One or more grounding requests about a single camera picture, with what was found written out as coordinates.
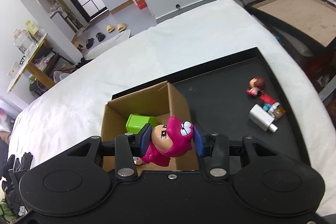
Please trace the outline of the green cube toy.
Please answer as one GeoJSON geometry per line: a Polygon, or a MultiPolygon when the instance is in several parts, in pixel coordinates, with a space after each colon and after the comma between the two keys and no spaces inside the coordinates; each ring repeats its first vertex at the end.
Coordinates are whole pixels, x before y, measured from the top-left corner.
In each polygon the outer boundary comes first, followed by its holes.
{"type": "Polygon", "coordinates": [[[127,133],[138,134],[146,123],[151,124],[152,127],[158,125],[158,121],[155,117],[144,116],[139,114],[130,114],[130,116],[127,119],[125,128],[127,133]]]}

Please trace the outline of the magenta dinosaur costume figurine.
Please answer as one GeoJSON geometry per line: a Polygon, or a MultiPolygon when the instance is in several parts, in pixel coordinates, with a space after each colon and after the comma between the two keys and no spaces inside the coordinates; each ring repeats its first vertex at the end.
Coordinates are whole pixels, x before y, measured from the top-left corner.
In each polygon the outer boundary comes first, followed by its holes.
{"type": "Polygon", "coordinates": [[[159,124],[151,131],[149,147],[141,160],[145,164],[169,166],[170,160],[185,155],[192,150],[191,140],[194,137],[194,125],[189,121],[182,122],[176,116],[170,116],[167,124],[159,124]]]}

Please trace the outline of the brown cardboard box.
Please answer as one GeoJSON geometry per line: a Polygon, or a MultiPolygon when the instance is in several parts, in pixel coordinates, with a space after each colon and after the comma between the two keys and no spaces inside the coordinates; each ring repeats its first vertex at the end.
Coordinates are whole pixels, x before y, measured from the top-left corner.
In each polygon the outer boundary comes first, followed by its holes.
{"type": "Polygon", "coordinates": [[[195,126],[186,98],[167,81],[114,98],[105,105],[101,137],[114,140],[124,133],[137,135],[150,125],[145,156],[135,156],[139,173],[144,170],[196,170],[193,144],[195,126]]]}

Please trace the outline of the white charger plug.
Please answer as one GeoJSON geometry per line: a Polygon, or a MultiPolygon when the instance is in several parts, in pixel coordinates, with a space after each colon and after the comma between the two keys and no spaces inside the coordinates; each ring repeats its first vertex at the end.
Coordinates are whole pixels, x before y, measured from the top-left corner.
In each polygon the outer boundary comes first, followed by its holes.
{"type": "Polygon", "coordinates": [[[273,123],[274,118],[258,104],[255,104],[249,111],[249,119],[264,132],[275,133],[278,130],[278,127],[273,123]]]}

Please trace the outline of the red blue small figurine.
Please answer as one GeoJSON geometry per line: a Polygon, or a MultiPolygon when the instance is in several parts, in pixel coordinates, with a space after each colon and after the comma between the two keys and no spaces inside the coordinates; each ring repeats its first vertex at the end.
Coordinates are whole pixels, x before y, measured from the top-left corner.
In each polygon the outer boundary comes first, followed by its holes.
{"type": "Polygon", "coordinates": [[[266,93],[261,93],[259,98],[263,102],[263,109],[271,115],[276,121],[279,120],[284,114],[285,109],[277,100],[273,99],[266,93]]]}

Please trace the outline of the brown haired girl figurine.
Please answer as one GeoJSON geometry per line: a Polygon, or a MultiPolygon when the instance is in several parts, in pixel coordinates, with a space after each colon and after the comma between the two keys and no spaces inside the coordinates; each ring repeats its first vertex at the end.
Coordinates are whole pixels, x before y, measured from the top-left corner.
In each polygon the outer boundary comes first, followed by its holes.
{"type": "Polygon", "coordinates": [[[250,96],[256,97],[264,91],[265,86],[265,80],[260,76],[256,76],[249,81],[249,88],[246,90],[246,93],[250,96]]]}

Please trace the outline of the white bed blanket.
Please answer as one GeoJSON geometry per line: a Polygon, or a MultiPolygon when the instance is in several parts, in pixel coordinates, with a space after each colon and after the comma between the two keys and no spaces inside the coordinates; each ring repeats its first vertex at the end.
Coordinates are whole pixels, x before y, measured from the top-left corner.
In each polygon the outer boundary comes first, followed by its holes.
{"type": "Polygon", "coordinates": [[[257,47],[294,111],[311,165],[326,192],[318,208],[335,213],[335,128],[310,80],[276,38],[233,0],[199,6],[106,51],[56,84],[17,117],[9,155],[38,165],[101,131],[112,95],[232,53],[257,47]]]}

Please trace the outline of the white floor mat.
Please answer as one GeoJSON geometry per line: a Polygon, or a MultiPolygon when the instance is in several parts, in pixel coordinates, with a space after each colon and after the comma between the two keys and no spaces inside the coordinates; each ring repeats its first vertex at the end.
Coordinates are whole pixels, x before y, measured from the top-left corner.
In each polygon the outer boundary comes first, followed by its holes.
{"type": "Polygon", "coordinates": [[[87,54],[84,56],[84,58],[86,60],[95,59],[104,52],[126,41],[128,38],[130,38],[130,36],[131,36],[131,30],[124,30],[123,32],[110,38],[109,40],[102,42],[100,45],[94,47],[92,50],[89,50],[87,54]]]}

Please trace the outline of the black slipper right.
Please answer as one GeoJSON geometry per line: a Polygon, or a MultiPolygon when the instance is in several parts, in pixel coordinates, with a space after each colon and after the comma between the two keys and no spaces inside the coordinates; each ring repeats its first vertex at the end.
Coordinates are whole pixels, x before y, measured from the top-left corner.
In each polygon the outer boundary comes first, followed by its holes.
{"type": "Polygon", "coordinates": [[[106,36],[103,33],[98,32],[96,34],[96,38],[98,39],[99,42],[102,42],[106,38],[106,36]]]}

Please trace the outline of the black slipper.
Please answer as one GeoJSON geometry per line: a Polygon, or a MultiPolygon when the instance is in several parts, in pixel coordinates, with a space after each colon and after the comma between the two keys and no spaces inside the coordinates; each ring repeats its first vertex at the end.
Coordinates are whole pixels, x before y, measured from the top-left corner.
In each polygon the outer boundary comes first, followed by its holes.
{"type": "Polygon", "coordinates": [[[96,34],[96,38],[98,39],[99,42],[102,42],[106,38],[106,36],[103,33],[98,32],[96,34]]]}
{"type": "Polygon", "coordinates": [[[86,44],[85,44],[85,46],[86,46],[86,49],[90,49],[90,48],[92,48],[92,46],[93,46],[93,44],[94,44],[94,38],[90,38],[90,39],[88,39],[87,41],[86,41],[86,44]]]}

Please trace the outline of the black slipper left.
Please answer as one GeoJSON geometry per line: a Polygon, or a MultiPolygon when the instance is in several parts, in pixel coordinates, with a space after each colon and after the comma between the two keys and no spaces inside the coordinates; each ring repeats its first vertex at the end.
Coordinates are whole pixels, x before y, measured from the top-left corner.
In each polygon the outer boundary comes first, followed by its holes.
{"type": "Polygon", "coordinates": [[[90,49],[90,48],[92,48],[92,46],[93,46],[93,44],[94,44],[94,38],[90,38],[90,39],[88,39],[87,41],[86,41],[86,44],[85,44],[85,46],[86,46],[86,49],[90,49]]]}

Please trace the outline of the yellow slipper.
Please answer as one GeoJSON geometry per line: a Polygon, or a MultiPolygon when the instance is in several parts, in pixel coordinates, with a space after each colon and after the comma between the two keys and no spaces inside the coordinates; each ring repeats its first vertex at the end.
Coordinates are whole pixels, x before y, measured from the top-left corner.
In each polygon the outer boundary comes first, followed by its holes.
{"type": "Polygon", "coordinates": [[[106,26],[106,31],[108,32],[108,33],[111,33],[112,31],[114,31],[114,26],[112,26],[112,25],[107,25],[106,26]]]}
{"type": "Polygon", "coordinates": [[[118,32],[123,32],[127,29],[127,26],[124,23],[120,23],[116,26],[116,28],[117,28],[118,32]]]}

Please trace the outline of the round white yellow table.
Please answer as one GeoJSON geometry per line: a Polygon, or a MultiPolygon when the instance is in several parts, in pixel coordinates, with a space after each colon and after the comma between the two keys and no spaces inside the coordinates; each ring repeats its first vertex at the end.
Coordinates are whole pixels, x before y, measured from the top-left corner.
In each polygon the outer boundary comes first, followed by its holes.
{"type": "Polygon", "coordinates": [[[7,94],[11,93],[13,91],[13,88],[23,75],[25,71],[28,71],[30,74],[32,74],[38,81],[40,81],[45,87],[48,89],[52,88],[56,85],[56,83],[48,77],[43,71],[41,71],[36,65],[32,63],[32,60],[34,59],[35,55],[37,54],[38,50],[40,50],[41,46],[46,42],[47,34],[44,34],[43,37],[33,45],[32,50],[26,55],[25,61],[23,64],[19,67],[18,72],[14,76],[14,78],[11,80],[8,88],[7,88],[7,94]]]}

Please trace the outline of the clear glass jar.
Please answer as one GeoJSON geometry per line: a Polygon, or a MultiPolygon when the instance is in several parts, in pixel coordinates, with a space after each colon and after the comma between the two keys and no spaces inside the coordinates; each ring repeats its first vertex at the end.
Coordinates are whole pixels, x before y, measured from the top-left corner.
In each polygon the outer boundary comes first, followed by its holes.
{"type": "Polygon", "coordinates": [[[14,45],[21,51],[21,53],[29,53],[33,47],[34,40],[27,30],[15,29],[13,31],[14,45]]]}

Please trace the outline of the black framed cork board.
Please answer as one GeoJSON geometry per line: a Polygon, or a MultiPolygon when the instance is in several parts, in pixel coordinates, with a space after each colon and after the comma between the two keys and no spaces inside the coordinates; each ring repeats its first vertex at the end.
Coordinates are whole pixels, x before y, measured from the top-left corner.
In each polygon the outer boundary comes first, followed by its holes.
{"type": "Polygon", "coordinates": [[[290,34],[314,54],[335,51],[335,4],[327,0],[257,0],[245,9],[290,34]]]}

